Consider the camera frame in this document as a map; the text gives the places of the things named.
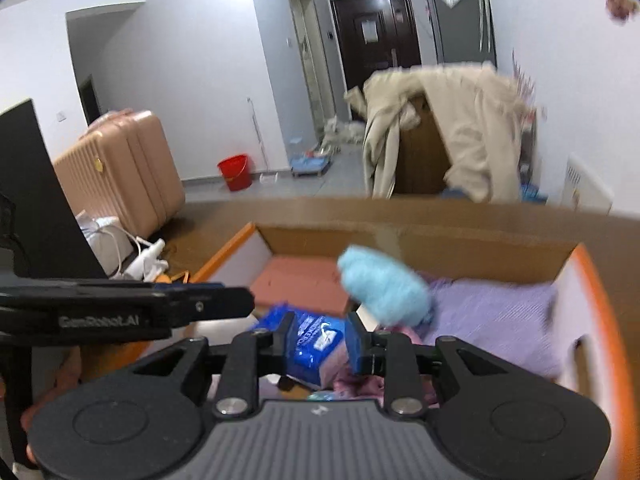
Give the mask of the person's left hand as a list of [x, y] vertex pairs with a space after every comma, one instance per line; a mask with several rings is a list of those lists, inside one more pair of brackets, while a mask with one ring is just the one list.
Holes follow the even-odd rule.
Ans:
[[75, 347], [1, 346], [1, 403], [12, 452], [12, 467], [38, 469], [27, 434], [40, 410], [76, 388], [81, 376], [81, 351]]

